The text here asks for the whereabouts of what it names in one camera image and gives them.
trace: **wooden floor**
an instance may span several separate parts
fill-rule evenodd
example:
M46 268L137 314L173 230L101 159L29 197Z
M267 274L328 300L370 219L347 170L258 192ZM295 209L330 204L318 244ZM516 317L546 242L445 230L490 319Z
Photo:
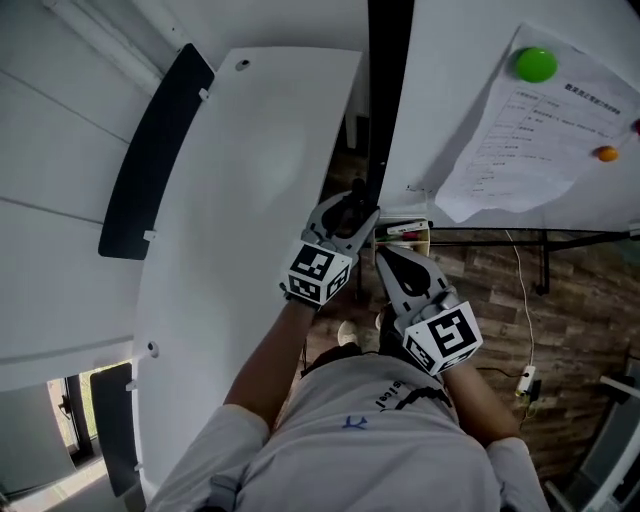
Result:
M323 196L349 188L364 175L364 160L336 156ZM513 232L533 239L534 232ZM557 234L567 239L575 234ZM433 240L506 240L504 231L436 231ZM519 248L535 337L534 365L542 379L540 400L529 410L522 435L542 481L562 485L589 450L609 400L598 386L603 374L622 371L627 354L640 356L640 267L626 264L616 244L601 244L551 254L551 293L539 297L537 248ZM518 264L512 247L434 247L432 257L471 303L484 337L474 355L476 367L518 374L529 360L529 327ZM377 336L375 317L386 303L384 291L363 250L364 300L355 300L355 278L323 308L308 338L307 361L337 344L343 320L353 320L362 335ZM525 405L514 396L517 378L483 371L502 399L523 418Z

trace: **green magnet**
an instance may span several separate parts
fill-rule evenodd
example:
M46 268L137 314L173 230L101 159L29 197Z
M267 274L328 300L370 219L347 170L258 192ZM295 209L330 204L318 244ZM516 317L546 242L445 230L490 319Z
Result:
M516 61L516 73L525 82L549 80L558 70L558 61L549 50L527 48Z

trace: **cable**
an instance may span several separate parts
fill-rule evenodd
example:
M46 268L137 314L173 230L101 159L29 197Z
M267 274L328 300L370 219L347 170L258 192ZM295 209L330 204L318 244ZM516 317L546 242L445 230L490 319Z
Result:
M524 281L522 280L522 263L520 262L520 254L518 254L518 249L516 248L516 244L513 242L513 238L511 238L511 234L508 229L505 229L504 232L511 240L513 244L513 250L516 253L516 258L518 259L518 276L520 277L520 286L522 286L522 295L524 297L524 312L527 315L527 320L529 321L529 335L531 336L531 355L529 357L529 366L533 366L533 350L536 342L533 339L533 325L531 323L531 317L529 316L529 308L527 307L527 289L524 287Z
M531 400L529 400L528 396L522 398L522 403L526 404L526 407L524 409L524 414L522 415L520 426L518 428L522 428L522 424L526 421L527 415L529 414L529 407L531 407Z
M496 372L500 372L502 375L505 375L510 379L519 379L520 377L522 377L522 375L511 375L510 373L507 373L504 370L501 370L500 368L476 368L476 370L493 370Z
M525 421L534 418L536 414L538 414L538 407L533 407L533 403L529 402L527 404L527 408L524 410L524 415L522 416L522 419L520 420L520 427L519 428L522 428L522 424Z

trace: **window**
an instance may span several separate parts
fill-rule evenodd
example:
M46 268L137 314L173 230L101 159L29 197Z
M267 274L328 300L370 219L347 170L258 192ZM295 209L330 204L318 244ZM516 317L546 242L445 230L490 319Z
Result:
M60 435L76 467L90 461L100 449L91 396L91 375L127 362L130 361L49 382L49 396Z

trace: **whiteboard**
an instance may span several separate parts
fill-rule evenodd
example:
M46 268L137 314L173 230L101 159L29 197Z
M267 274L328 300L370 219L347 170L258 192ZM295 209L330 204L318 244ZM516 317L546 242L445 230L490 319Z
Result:
M248 60L248 67L236 70ZM232 50L182 145L144 262L134 423L147 498L284 305L281 266L317 204L360 53Z
M456 224L433 203L473 135L493 74L522 22L574 45L640 89L640 19L626 0L416 0L380 194L383 216L426 215L435 227L596 231L624 231L640 219L640 137L624 146L606 174L587 172L564 196L527 212L484 210Z

